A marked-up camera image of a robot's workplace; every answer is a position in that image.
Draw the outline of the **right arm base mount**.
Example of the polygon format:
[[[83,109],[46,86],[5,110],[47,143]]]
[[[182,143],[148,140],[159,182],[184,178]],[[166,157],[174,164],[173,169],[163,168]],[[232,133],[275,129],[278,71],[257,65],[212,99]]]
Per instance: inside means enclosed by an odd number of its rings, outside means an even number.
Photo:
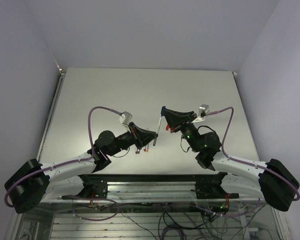
[[[196,175],[195,189],[191,191],[196,194],[197,199],[225,199],[227,195],[230,199],[238,199],[238,193],[228,193],[221,187],[222,180],[227,175],[226,172]]]

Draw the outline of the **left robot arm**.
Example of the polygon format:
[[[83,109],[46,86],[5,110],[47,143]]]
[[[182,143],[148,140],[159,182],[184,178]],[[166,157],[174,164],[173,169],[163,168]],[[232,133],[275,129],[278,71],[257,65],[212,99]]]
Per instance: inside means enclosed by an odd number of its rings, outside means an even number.
[[[25,213],[37,206],[49,193],[56,192],[53,184],[101,171],[111,163],[112,156],[131,146],[142,149],[157,137],[156,132],[130,122],[127,132],[119,136],[110,130],[102,131],[88,151],[69,160],[40,163],[35,158],[30,159],[4,184],[4,203],[18,214]]]

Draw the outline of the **blue-ended white pen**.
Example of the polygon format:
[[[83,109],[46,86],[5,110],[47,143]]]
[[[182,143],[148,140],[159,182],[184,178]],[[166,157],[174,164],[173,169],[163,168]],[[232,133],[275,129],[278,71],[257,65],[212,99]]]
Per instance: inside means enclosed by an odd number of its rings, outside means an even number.
[[[153,141],[153,144],[152,144],[153,147],[155,147],[156,144],[157,144],[157,140],[158,140],[159,132],[160,132],[160,127],[161,127],[161,123],[162,123],[162,118],[163,118],[163,116],[162,116],[162,114],[160,114],[160,118],[159,118],[158,125],[157,125],[157,129],[156,129],[156,134],[157,134],[157,136],[156,136],[156,138],[155,138],[154,141]]]

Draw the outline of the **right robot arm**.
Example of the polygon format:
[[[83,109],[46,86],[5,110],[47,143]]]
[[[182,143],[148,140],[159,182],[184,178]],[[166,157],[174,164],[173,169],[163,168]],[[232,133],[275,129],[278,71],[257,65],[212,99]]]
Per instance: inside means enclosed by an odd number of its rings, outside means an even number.
[[[279,160],[265,162],[231,156],[225,151],[225,139],[220,139],[216,131],[199,132],[195,123],[219,114],[219,111],[210,112],[209,106],[202,104],[198,113],[178,112],[163,106],[160,114],[171,133],[181,132],[181,139],[186,140],[188,148],[197,154],[197,163],[217,172],[210,186],[214,197],[227,194],[250,196],[262,199],[282,212],[288,211],[292,202],[300,200],[299,182]]]

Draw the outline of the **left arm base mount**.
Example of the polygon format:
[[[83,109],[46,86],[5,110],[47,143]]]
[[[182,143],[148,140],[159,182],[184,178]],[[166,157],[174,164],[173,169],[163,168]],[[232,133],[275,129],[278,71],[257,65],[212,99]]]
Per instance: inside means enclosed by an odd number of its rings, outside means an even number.
[[[83,174],[79,176],[82,180],[83,189],[77,194],[80,198],[106,198],[108,184],[96,174]]]

